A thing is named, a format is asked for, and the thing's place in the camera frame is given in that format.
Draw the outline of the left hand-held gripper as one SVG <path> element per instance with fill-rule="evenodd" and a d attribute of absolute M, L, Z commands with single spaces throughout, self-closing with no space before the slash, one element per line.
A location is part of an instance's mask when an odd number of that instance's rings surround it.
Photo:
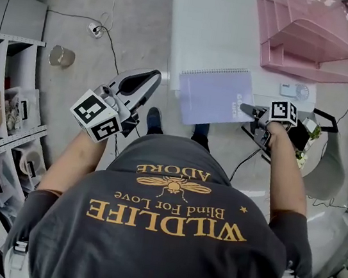
<path fill-rule="evenodd" d="M 87 90 L 70 112 L 94 142 L 102 142 L 118 133 L 126 137 L 139 123 L 138 108 L 147 102 L 161 81 L 159 70 L 124 71 L 108 85 Z"/>

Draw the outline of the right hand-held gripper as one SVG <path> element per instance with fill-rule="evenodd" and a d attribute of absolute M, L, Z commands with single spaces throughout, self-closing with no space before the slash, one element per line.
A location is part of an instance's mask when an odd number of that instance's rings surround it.
<path fill-rule="evenodd" d="M 277 122 L 282 124 L 286 131 L 289 131 L 297 126 L 298 123 L 297 108 L 290 101 L 272 101 L 267 110 L 242 103 L 240 110 L 248 114 L 248 116 L 258 119 L 257 128 L 254 132 L 254 141 L 262 149 L 267 149 L 271 138 L 271 133 L 267 128 L 268 124 Z"/>

